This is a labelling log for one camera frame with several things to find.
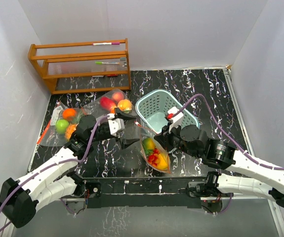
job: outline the wooden shelf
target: wooden shelf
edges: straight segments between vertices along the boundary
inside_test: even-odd
[[[104,42],[118,42],[119,44],[93,45],[94,43]],[[109,91],[114,88],[131,90],[127,39],[45,45],[32,44],[28,58],[52,94]],[[59,78],[113,74],[127,74],[128,86],[56,90]]]

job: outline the bag of fruit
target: bag of fruit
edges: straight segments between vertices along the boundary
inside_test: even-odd
[[[135,122],[135,124],[140,135],[138,150],[146,163],[159,172],[170,173],[168,152],[154,139],[156,133],[138,122]]]
[[[83,108],[89,114],[98,118],[109,113],[114,113],[114,109],[116,107],[120,108],[120,110],[127,114],[132,114],[134,116],[137,115],[134,106],[127,98],[126,94],[119,89],[107,92],[95,101],[85,105]]]
[[[76,130],[81,117],[86,114],[87,112],[83,108],[68,108],[58,102],[37,144],[48,147],[63,146]]]

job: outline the marker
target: marker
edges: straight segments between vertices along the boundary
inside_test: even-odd
[[[120,42],[93,43],[92,45],[115,45],[115,44],[120,44]]]
[[[114,62],[114,63],[105,63],[105,62],[95,62],[96,64],[120,64],[118,62]]]

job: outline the white wall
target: white wall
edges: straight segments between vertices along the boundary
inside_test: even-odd
[[[284,167],[284,1],[268,1],[232,68],[256,155]]]
[[[32,43],[40,41],[19,2],[0,0],[0,189],[26,173],[50,97],[27,59]]]
[[[128,38],[132,70],[232,64],[267,0],[19,0],[41,43]]]

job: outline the plastic basket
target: plastic basket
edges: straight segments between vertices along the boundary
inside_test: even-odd
[[[182,105],[166,90],[158,89],[140,98],[136,105],[136,112],[141,117],[141,124],[149,127],[156,133],[162,131],[162,127],[167,125],[165,114],[172,107],[180,109]],[[199,121],[188,110],[183,111],[184,118],[181,127],[195,124],[198,128]]]

